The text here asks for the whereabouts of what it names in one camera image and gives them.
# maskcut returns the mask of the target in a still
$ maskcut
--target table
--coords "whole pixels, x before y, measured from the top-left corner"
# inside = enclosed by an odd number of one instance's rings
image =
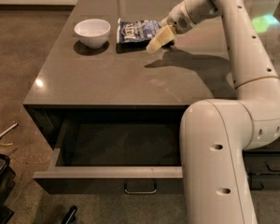
[[[204,21],[155,54],[116,53],[119,18],[160,21],[181,1],[78,0],[23,102],[54,148],[48,170],[34,176],[49,193],[60,193],[61,181],[70,193],[182,192],[183,112],[199,100],[235,98],[221,20]],[[262,14],[249,2],[253,16]],[[101,49],[74,35],[91,18],[111,24]]]

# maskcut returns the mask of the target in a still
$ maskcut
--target snack package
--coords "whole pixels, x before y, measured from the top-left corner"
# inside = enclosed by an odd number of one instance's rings
[[[119,19],[117,42],[121,44],[149,42],[160,28],[161,24],[154,20],[126,22]]]

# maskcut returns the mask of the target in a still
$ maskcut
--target gray tabletop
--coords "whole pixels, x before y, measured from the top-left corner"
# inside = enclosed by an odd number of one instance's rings
[[[160,21],[182,0],[78,0],[25,105],[190,105],[234,98],[220,18],[204,21],[154,54],[116,52],[118,19]],[[110,22],[108,43],[88,49],[74,34],[83,20]]]

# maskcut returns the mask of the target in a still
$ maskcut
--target drawer handle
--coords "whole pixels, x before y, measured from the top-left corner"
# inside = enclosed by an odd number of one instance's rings
[[[152,195],[155,194],[157,192],[157,185],[156,183],[153,184],[153,188],[154,190],[152,191],[128,191],[128,187],[127,184],[124,184],[124,192],[128,195]]]
[[[268,170],[272,173],[280,173],[280,169],[272,169],[268,163],[265,163]]]

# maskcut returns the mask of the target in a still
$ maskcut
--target concrete floor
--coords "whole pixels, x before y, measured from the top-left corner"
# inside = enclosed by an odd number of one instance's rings
[[[76,205],[77,223],[186,223],[183,195],[49,195],[32,179],[46,171],[52,151],[21,103],[30,89],[69,11],[0,10],[0,153],[11,159],[16,186],[6,206],[15,212],[9,223],[60,223]],[[280,191],[253,191],[259,224],[280,224]]]

